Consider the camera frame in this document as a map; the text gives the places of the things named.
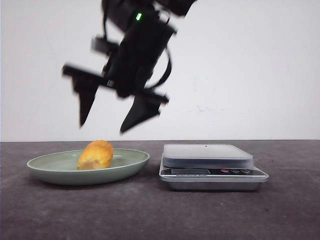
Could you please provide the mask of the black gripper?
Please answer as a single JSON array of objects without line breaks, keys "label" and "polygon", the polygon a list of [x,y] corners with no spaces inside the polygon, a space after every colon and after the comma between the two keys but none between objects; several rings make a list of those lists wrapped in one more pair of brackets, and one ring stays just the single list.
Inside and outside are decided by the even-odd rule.
[{"label": "black gripper", "polygon": [[79,124],[82,127],[90,113],[99,86],[115,90],[121,98],[135,96],[133,104],[120,127],[125,133],[136,125],[160,114],[161,103],[168,103],[165,95],[154,89],[170,75],[167,68],[160,80],[145,87],[154,67],[170,39],[169,24],[156,20],[134,20],[126,30],[117,51],[108,56],[101,74],[85,71],[70,64],[62,67],[65,76],[72,77],[73,91],[79,96]]}]

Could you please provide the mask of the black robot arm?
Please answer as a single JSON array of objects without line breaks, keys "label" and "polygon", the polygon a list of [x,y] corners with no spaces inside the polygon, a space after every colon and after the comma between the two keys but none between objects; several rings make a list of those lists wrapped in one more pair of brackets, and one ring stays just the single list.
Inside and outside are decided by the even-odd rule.
[{"label": "black robot arm", "polygon": [[79,97],[79,123],[84,125],[99,87],[114,90],[118,97],[133,96],[133,104],[120,132],[160,114],[160,105],[168,103],[165,95],[146,86],[162,53],[168,53],[168,42],[176,34],[168,20],[152,0],[104,0],[101,3],[103,22],[112,22],[123,31],[120,43],[108,40],[108,35],[96,36],[91,48],[108,58],[101,74],[65,64],[62,73],[72,79],[73,91]]}]

